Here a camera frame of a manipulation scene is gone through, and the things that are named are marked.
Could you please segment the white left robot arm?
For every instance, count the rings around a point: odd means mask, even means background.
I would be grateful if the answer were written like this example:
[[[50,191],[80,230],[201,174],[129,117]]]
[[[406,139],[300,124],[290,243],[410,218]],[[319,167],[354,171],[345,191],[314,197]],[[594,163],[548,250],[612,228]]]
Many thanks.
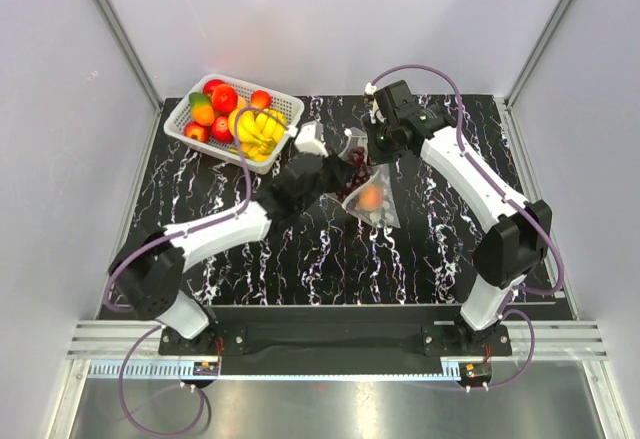
[[[127,240],[109,268],[125,310],[173,329],[193,354],[208,353],[216,341],[214,319],[181,289],[184,273],[211,256],[290,227],[322,195],[344,189],[357,171],[334,153],[301,153],[233,208],[144,229]]]

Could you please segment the dark purple grape bunch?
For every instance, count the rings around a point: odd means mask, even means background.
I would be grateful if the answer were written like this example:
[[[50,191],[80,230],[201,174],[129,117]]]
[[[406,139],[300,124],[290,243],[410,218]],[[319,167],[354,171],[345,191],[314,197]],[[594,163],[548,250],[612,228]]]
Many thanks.
[[[344,202],[351,193],[368,181],[372,175],[368,153],[364,146],[350,149],[346,154],[346,161],[354,166],[356,171],[347,181],[346,186],[336,193],[336,199],[339,202]]]

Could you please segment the clear dotted zip top bag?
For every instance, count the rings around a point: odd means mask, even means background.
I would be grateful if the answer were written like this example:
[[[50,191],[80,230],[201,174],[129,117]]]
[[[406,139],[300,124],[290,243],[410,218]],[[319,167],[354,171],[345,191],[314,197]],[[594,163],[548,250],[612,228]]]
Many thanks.
[[[337,193],[327,197],[356,219],[374,228],[399,228],[388,164],[374,165],[367,135],[357,128],[345,130],[346,145],[339,157],[356,167],[356,174]]]

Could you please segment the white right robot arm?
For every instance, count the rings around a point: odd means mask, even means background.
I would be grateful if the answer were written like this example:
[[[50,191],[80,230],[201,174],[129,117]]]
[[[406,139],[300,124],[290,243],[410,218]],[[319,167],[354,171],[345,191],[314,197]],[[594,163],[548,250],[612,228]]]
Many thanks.
[[[439,172],[467,203],[484,232],[472,255],[477,273],[449,339],[466,355],[486,348],[507,301],[546,257],[552,211],[529,201],[459,135],[442,107],[421,107],[404,81],[381,89],[368,84],[371,116],[365,122],[373,164],[411,153]]]

